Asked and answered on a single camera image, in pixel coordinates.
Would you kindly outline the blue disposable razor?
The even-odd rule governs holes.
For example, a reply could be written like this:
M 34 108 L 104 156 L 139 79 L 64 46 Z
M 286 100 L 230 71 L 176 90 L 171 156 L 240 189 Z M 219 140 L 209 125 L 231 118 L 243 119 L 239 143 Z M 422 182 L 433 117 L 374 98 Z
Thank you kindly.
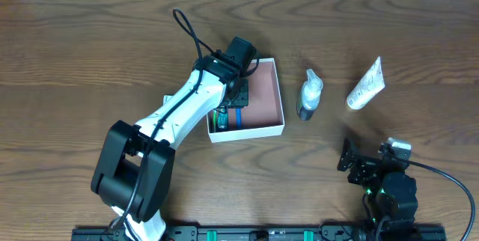
M 236 109 L 236 124 L 237 128 L 240 129 L 242 128 L 242 114 L 241 114 L 242 109 Z

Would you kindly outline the green white soap packet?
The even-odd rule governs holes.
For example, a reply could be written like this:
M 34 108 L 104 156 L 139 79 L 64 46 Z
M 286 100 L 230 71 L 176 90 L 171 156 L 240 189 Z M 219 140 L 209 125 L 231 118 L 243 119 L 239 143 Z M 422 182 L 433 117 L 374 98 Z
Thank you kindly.
M 228 131 L 228 108 L 218 107 L 213 110 L 213 125 L 215 132 Z

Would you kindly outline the white box brown inside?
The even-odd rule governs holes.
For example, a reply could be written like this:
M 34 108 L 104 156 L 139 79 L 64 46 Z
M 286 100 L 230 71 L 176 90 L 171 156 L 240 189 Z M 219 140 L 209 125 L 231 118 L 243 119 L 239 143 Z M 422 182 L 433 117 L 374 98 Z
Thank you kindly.
M 248 77 L 248 106 L 242 108 L 242 128 L 236 124 L 236 109 L 228 109 L 228 131 L 210 133 L 212 143 L 277 136 L 284 129 L 284 112 L 278 75 L 273 58 L 262 58 L 256 71 Z

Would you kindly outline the white lotion tube gold cap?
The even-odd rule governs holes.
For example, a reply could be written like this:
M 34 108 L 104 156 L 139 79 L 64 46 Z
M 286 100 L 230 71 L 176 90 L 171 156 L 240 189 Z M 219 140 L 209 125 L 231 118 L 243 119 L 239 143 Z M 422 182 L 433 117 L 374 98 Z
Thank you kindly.
M 362 109 L 384 88 L 382 59 L 378 56 L 358 84 L 349 93 L 346 98 L 346 104 L 352 110 Z

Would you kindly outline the white green toothbrush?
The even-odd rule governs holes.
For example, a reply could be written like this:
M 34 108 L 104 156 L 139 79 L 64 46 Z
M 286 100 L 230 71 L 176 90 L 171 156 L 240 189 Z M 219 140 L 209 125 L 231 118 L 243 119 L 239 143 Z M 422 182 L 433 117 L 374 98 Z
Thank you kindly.
M 216 113 L 211 111 L 210 115 L 210 133 L 214 133 L 216 131 Z

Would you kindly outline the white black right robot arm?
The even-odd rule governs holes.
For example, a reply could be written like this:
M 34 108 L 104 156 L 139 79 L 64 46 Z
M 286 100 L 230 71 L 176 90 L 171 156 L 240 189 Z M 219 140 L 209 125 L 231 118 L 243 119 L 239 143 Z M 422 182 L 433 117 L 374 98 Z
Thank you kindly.
M 359 153 L 346 138 L 337 166 L 348 171 L 348 182 L 365 190 L 367 221 L 353 229 L 353 240 L 420 240 L 414 226 L 418 209 L 416 180 L 406 174 L 412 145 L 389 138 L 379 147 L 380 158 Z

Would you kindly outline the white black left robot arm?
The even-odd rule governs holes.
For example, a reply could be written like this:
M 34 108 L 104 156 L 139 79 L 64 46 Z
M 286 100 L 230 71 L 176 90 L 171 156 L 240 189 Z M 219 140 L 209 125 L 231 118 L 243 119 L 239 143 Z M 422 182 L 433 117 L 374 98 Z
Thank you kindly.
M 159 109 L 130 125 L 120 120 L 108 131 L 91 191 L 118 214 L 99 240 L 160 240 L 159 214 L 169 186 L 175 150 L 213 110 L 248 105 L 248 76 L 257 50 L 235 37 L 225 52 L 201 56 L 186 84 Z

